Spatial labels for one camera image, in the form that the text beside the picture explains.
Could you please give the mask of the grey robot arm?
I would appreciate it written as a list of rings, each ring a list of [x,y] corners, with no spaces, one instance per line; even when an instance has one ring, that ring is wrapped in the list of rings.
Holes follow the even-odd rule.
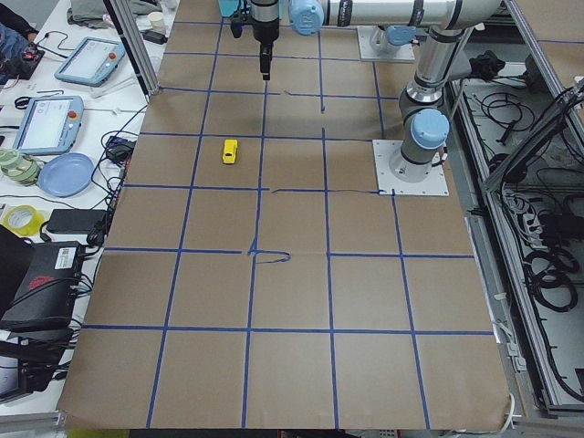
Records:
[[[327,16],[319,1],[289,1],[288,18],[292,28],[301,36],[317,33]],[[259,43],[259,70],[264,81],[271,76],[271,63],[275,41],[279,38],[279,1],[238,1],[229,16],[234,38],[240,38],[245,26],[251,26],[254,39]],[[377,26],[371,44],[382,49],[394,49],[413,41],[415,26]]]
[[[443,86],[472,29],[499,5],[498,1],[291,1],[288,17],[303,36],[323,26],[396,25],[428,30],[414,77],[400,96],[404,139],[389,161],[395,177],[418,183],[426,178],[450,131],[450,122],[437,109]]]

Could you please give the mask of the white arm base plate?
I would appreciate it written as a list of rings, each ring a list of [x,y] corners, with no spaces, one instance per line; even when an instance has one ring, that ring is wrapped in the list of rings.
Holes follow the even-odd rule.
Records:
[[[358,26],[362,61],[413,63],[415,26]]]
[[[378,192],[382,195],[448,196],[443,166],[435,153],[429,163],[418,165],[402,157],[402,141],[372,142]]]

